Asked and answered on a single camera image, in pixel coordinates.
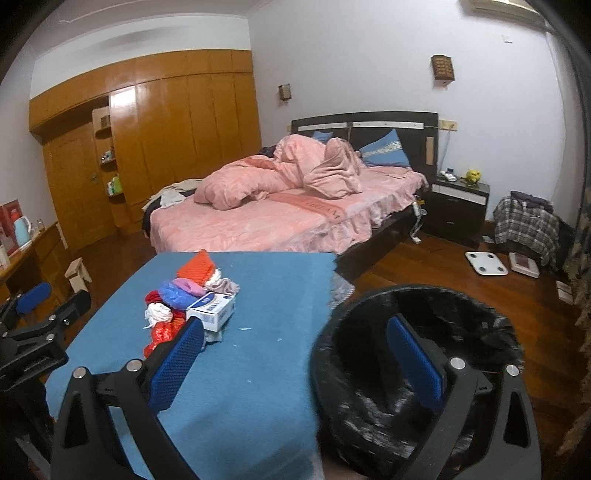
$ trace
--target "bottle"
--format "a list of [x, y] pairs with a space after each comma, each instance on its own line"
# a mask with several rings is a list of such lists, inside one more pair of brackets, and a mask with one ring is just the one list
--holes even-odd
[[121, 180], [119, 176], [116, 175], [113, 177], [113, 192], [114, 193], [121, 193], [123, 191], [123, 187], [121, 187]]
[[0, 267], [7, 267], [10, 265], [10, 257], [6, 252], [4, 245], [0, 245]]

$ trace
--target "blue tablecloth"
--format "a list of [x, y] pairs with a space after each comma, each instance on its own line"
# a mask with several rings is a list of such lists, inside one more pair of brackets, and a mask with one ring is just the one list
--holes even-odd
[[[150, 331], [142, 329], [144, 297], [174, 278], [192, 255], [157, 255], [92, 317], [68, 348], [69, 363], [47, 381], [52, 415], [59, 412], [75, 367], [97, 374], [143, 358], [150, 343]], [[241, 287], [236, 312], [223, 342], [197, 357], [172, 407], [159, 414], [160, 422], [203, 480], [308, 480], [317, 456], [309, 360], [330, 315], [334, 255], [223, 252], [211, 257]], [[134, 471], [151, 478], [120, 409], [112, 411]]]

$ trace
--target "blue pillow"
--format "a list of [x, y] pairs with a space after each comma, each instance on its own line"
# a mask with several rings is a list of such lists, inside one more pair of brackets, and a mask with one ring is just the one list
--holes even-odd
[[319, 142], [322, 142], [324, 144], [327, 144], [332, 137], [333, 137], [332, 132], [324, 133], [324, 132], [319, 132], [318, 130], [316, 130], [314, 132], [314, 135], [312, 135], [312, 138], [314, 140], [318, 140]]
[[363, 163], [368, 167], [410, 167], [396, 129], [377, 142], [361, 148], [360, 152]]

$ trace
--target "small wooden stool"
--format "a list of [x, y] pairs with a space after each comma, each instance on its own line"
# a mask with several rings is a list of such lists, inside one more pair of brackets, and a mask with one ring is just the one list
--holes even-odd
[[66, 278], [70, 280], [70, 285], [74, 289], [74, 293], [80, 290], [88, 291], [86, 282], [92, 283], [92, 278], [88, 274], [88, 270], [82, 263], [81, 258], [74, 260], [66, 270]]

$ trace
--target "pink bedsheet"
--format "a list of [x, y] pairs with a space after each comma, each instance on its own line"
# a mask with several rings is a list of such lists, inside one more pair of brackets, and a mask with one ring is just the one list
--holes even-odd
[[[336, 225], [324, 215], [268, 199], [251, 200], [232, 210], [215, 210], [189, 197], [152, 213], [151, 242], [157, 252], [196, 252], [204, 248], [340, 254], [368, 240], [372, 228], [412, 204], [414, 193], [427, 186], [422, 174], [399, 167], [363, 168], [360, 177], [362, 193], [325, 200], [346, 212], [346, 219]], [[286, 193], [304, 194], [304, 190]]]

